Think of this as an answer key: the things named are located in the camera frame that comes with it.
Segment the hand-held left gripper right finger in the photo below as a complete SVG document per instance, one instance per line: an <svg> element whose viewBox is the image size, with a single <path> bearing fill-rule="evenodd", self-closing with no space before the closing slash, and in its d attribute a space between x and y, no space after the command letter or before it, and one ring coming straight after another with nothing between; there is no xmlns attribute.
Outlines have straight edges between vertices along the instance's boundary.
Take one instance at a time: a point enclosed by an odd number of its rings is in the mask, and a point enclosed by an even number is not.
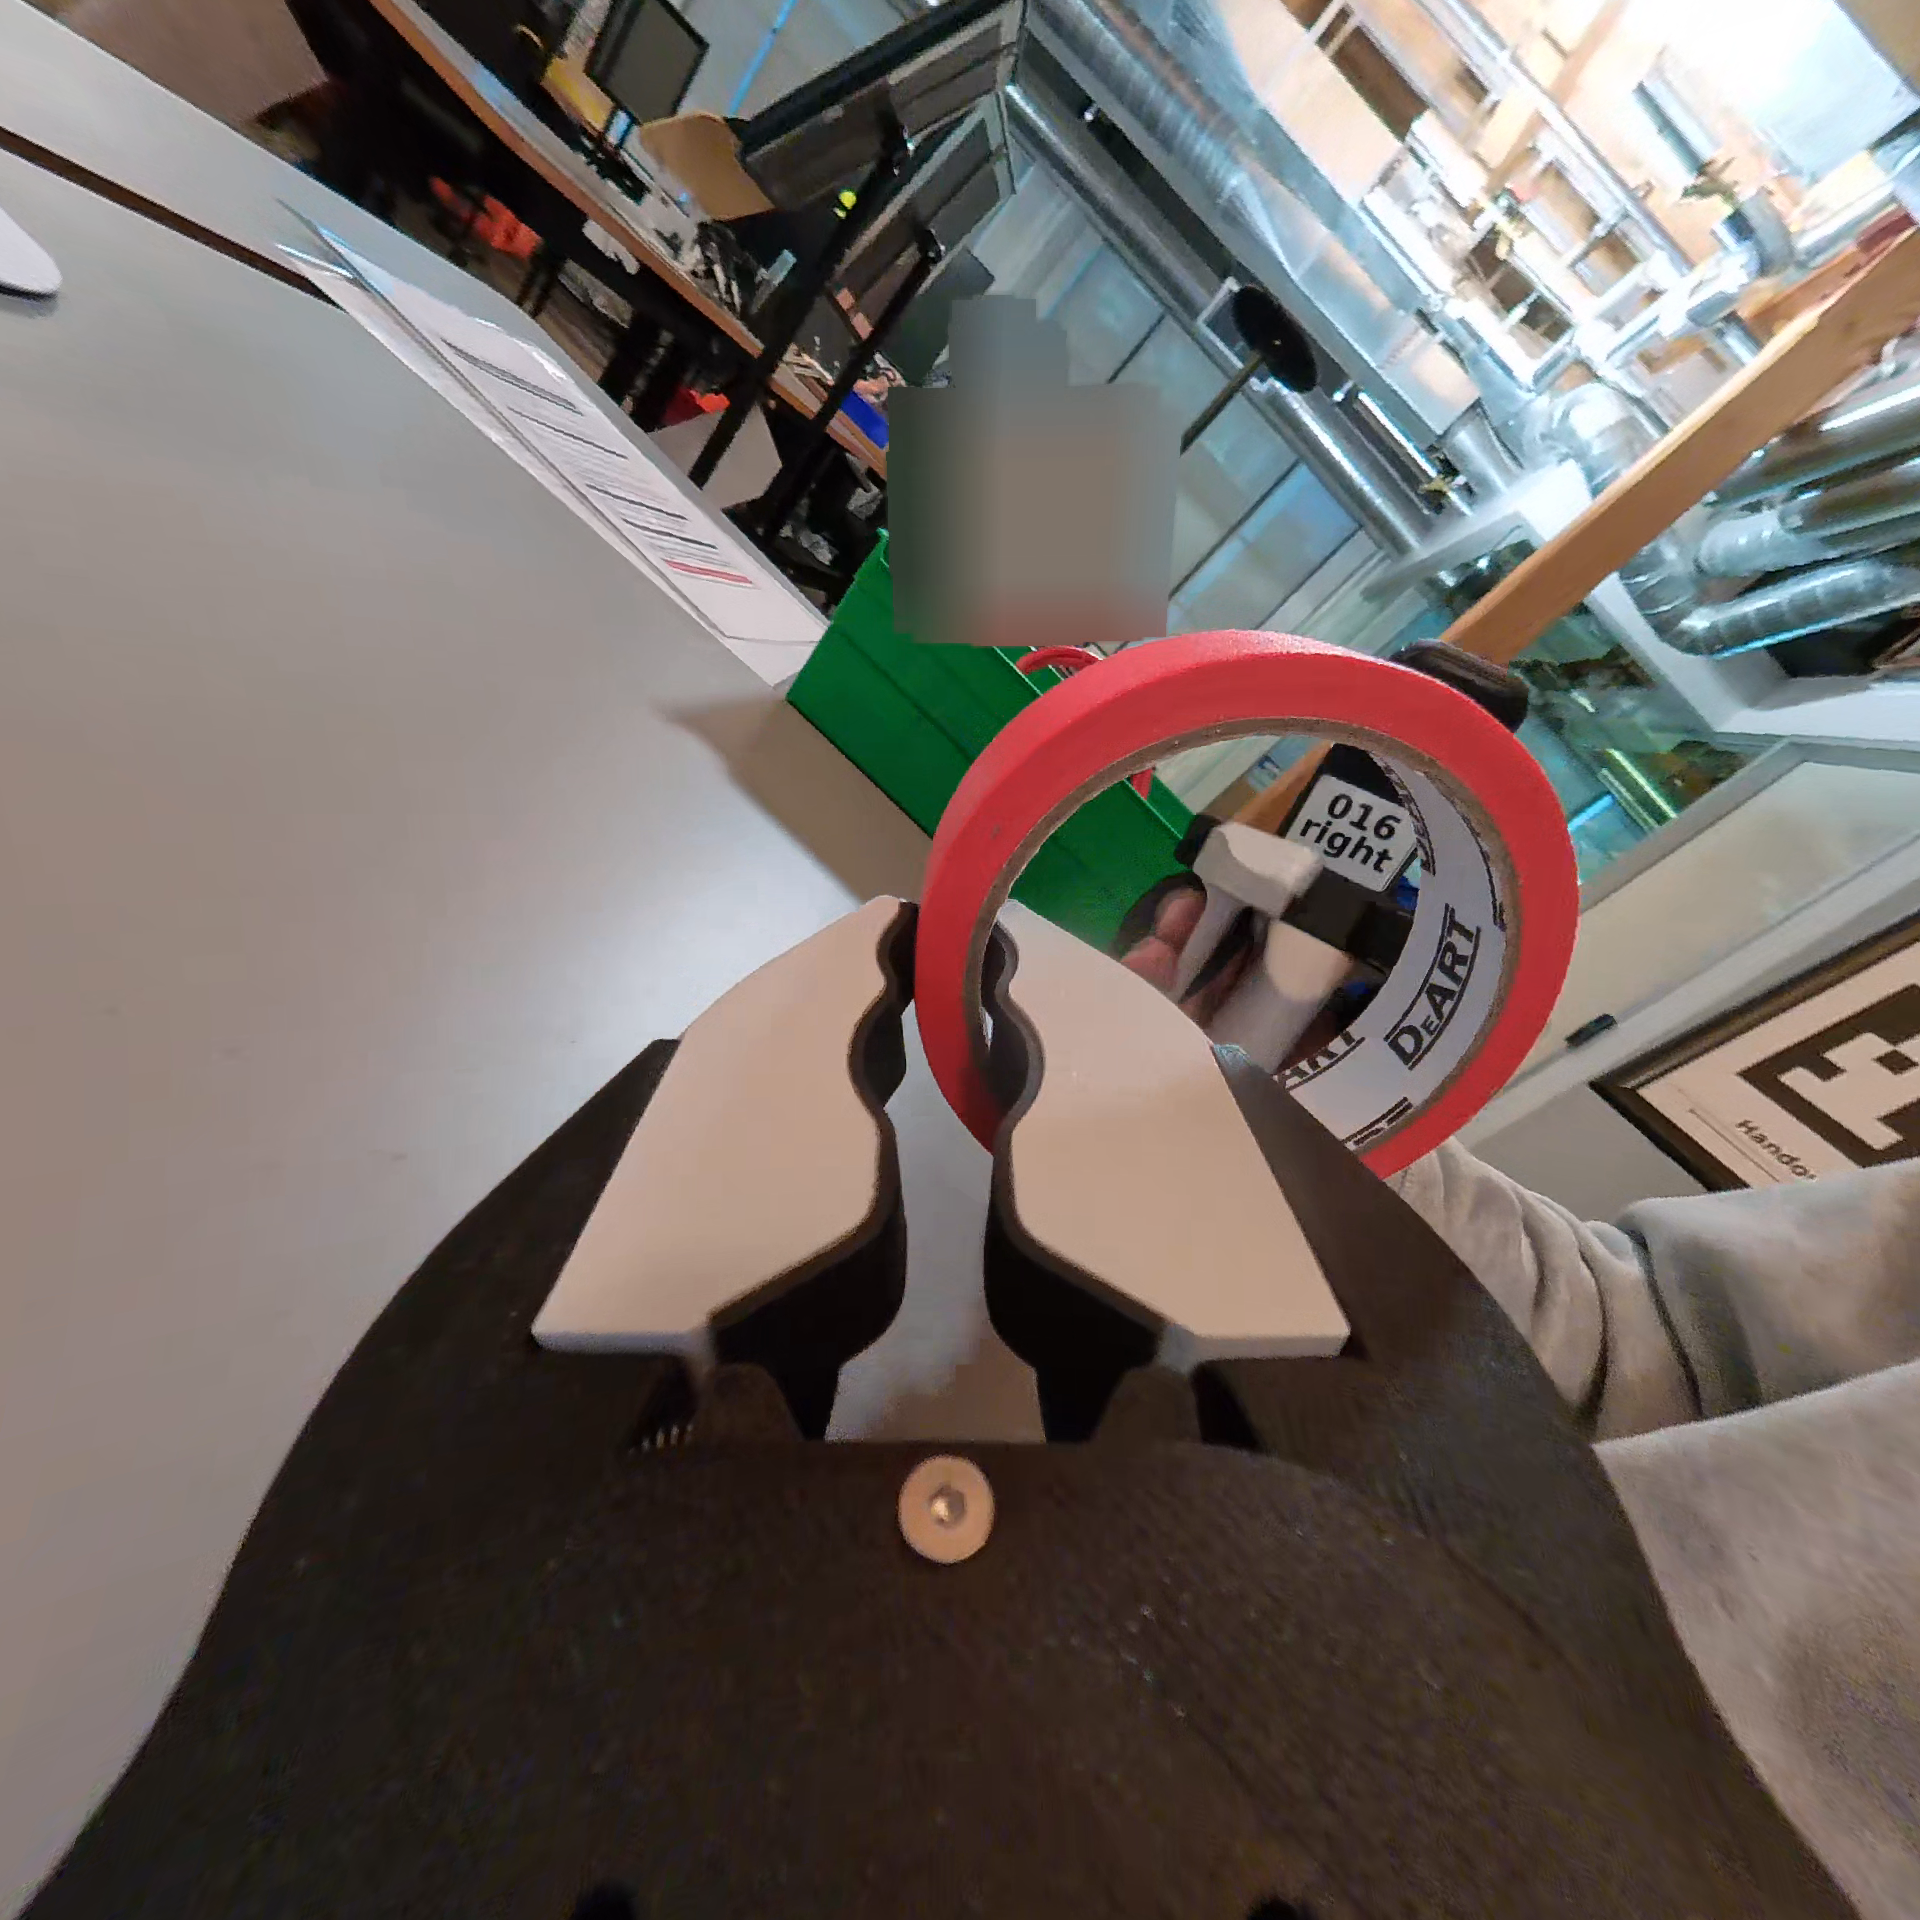
<svg viewBox="0 0 1920 1920"><path fill-rule="evenodd" d="M984 1293L1050 1443L1121 1381L1322 1360L1352 1339L1216 1048L1171 998L1048 920L993 940Z"/></svg>

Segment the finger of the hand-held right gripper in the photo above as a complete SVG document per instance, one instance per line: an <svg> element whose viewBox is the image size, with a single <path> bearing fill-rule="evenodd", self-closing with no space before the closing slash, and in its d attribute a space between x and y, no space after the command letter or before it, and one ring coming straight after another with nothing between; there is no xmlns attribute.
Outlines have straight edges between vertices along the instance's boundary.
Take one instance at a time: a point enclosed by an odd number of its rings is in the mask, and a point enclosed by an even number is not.
<svg viewBox="0 0 1920 1920"><path fill-rule="evenodd" d="M1282 917L1323 875L1323 860L1288 837L1248 823L1193 817L1177 857L1211 903Z"/></svg>

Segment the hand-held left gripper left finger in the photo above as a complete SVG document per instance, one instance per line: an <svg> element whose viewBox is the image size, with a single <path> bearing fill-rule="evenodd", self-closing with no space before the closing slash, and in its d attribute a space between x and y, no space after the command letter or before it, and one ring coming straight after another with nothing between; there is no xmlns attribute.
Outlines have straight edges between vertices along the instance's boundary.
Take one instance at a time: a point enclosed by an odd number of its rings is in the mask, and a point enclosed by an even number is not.
<svg viewBox="0 0 1920 1920"><path fill-rule="evenodd" d="M828 1436L853 1358L906 1295L888 1105L906 1075L917 907L878 895L765 963L668 1048L536 1312L549 1353L772 1379Z"/></svg>

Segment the red masking tape roll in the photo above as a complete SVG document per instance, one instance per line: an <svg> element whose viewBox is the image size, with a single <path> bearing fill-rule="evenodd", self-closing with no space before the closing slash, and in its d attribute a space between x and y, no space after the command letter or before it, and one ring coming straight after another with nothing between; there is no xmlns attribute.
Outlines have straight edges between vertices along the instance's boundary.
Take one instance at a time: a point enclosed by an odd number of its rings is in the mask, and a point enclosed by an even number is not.
<svg viewBox="0 0 1920 1920"><path fill-rule="evenodd" d="M928 1064L997 1143L980 971L1030 857L1083 801L1166 755L1236 734L1323 736L1392 775L1425 865L1379 998L1288 1075L1330 1134L1390 1175L1458 1135L1517 1075L1578 944L1578 862L1553 784L1468 694L1404 662L1267 630L1153 640L1040 694L971 760L933 837L917 1001Z"/></svg>

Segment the person's right forearm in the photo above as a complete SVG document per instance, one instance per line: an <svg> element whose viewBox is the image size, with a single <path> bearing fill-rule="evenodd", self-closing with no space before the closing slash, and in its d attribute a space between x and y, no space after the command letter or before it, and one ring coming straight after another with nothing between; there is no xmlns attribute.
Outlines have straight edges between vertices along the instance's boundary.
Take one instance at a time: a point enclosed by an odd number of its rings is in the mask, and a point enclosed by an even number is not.
<svg viewBox="0 0 1920 1920"><path fill-rule="evenodd" d="M1916 1164L1581 1221L1456 1143L1392 1188L1524 1334L1720 1715L1861 1916L1917 1916Z"/></svg>

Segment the person's right hand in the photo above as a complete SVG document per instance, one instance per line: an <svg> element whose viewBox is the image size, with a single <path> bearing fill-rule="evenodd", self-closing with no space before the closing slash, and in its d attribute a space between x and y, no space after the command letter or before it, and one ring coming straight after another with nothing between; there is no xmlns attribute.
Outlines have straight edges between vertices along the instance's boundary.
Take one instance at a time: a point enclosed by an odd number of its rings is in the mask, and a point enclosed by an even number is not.
<svg viewBox="0 0 1920 1920"><path fill-rule="evenodd" d="M1202 881L1192 875L1164 877L1129 910L1121 929L1131 940L1121 951L1121 964L1164 996L1185 998L1185 953L1208 904Z"/></svg>

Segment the green plastic bin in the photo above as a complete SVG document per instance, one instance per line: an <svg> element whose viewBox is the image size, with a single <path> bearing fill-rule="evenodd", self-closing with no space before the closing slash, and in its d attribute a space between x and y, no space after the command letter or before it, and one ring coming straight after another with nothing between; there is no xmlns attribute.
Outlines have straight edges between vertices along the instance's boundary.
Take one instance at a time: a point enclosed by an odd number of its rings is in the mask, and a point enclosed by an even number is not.
<svg viewBox="0 0 1920 1920"><path fill-rule="evenodd" d="M921 830L988 742L1074 669L1022 672L1020 651L921 645L894 630L888 535L857 569L786 700ZM1180 871L1193 812L1154 777L1112 784L1070 816L1012 897L1078 940L1125 953Z"/></svg>

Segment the black white marker sign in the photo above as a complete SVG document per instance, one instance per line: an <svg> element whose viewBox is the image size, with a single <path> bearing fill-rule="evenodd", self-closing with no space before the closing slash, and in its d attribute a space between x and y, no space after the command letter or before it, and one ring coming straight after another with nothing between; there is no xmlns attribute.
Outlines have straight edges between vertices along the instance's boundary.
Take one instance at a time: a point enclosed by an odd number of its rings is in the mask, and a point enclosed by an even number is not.
<svg viewBox="0 0 1920 1920"><path fill-rule="evenodd" d="M1590 1089L1710 1190L1917 1159L1917 917L1694 1025Z"/></svg>

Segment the black round lamp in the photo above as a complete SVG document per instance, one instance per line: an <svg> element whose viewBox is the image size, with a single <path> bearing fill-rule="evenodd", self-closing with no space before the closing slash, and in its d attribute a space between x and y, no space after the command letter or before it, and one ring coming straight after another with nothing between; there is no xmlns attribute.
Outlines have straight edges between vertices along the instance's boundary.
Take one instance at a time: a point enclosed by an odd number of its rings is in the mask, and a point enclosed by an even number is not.
<svg viewBox="0 0 1920 1920"><path fill-rule="evenodd" d="M1230 299L1232 321L1238 329L1243 361L1250 376L1264 375L1288 392L1315 392L1322 384L1322 368L1310 334L1280 299L1257 283L1243 283Z"/></svg>

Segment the wooden beam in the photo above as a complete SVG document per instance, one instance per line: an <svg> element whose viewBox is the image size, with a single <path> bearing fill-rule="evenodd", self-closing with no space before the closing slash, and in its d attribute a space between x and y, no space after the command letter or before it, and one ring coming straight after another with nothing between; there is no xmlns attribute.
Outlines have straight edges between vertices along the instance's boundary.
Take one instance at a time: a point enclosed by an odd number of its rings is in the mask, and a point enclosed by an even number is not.
<svg viewBox="0 0 1920 1920"><path fill-rule="evenodd" d="M1777 441L1916 321L1917 231L1869 259L1832 301L1768 342L1739 375L1533 550L1445 632L1509 665L1753 449Z"/></svg>

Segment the printed paper sheet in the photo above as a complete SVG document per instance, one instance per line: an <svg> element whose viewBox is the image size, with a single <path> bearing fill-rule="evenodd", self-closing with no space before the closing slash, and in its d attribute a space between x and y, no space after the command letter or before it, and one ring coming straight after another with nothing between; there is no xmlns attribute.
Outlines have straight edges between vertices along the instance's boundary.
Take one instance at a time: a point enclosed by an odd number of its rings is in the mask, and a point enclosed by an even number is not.
<svg viewBox="0 0 1920 1920"><path fill-rule="evenodd" d="M826 636L826 617L552 349L380 268L297 208L284 209L301 236L278 251L324 299L761 684L786 688L800 675Z"/></svg>

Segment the long wooden workbench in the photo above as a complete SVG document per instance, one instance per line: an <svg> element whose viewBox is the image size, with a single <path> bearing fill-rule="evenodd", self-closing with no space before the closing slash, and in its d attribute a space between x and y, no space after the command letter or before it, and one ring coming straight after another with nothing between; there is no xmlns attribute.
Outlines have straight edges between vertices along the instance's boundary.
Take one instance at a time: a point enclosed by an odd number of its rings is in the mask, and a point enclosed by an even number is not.
<svg viewBox="0 0 1920 1920"><path fill-rule="evenodd" d="M581 126L545 86L546 48L531 4L474 4L492 29L476 54L446 4L301 4L296 22L331 81L321 179L392 220L398 196L427 200L442 179L464 198L449 214L450 259L477 251L490 198L536 232L516 301L538 313L570 259L629 305L602 371L604 390L635 424L668 422L696 371L744 371L761 349L752 327L707 292L656 237L643 203L578 149Z"/></svg>

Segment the black computer monitor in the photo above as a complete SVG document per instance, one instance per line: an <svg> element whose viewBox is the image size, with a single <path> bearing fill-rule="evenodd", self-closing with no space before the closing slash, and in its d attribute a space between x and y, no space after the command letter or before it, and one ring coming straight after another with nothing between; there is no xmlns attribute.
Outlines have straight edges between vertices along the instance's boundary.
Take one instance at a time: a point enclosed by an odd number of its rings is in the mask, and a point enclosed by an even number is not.
<svg viewBox="0 0 1920 1920"><path fill-rule="evenodd" d="M643 126L684 107L707 54L709 38L678 6L611 1L584 71L614 111Z"/></svg>

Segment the silver ventilation duct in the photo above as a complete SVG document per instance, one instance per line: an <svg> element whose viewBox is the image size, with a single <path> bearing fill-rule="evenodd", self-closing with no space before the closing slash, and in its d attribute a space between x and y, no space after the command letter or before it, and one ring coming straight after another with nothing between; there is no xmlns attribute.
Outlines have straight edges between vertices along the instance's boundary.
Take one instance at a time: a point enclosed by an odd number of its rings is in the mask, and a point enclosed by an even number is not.
<svg viewBox="0 0 1920 1920"><path fill-rule="evenodd" d="M1228 265L1209 280L1264 289L1301 329L1313 388L1270 375L1256 406L1385 548L1522 483L1456 262L1392 189L1408 134L1337 56L1372 24L1364 4L1034 4L1030 20L1062 88L1177 203L1164 249L1214 245Z"/></svg>
<svg viewBox="0 0 1920 1920"><path fill-rule="evenodd" d="M1686 656L1737 656L1916 605L1917 366L1861 376L1643 547L1621 584Z"/></svg>

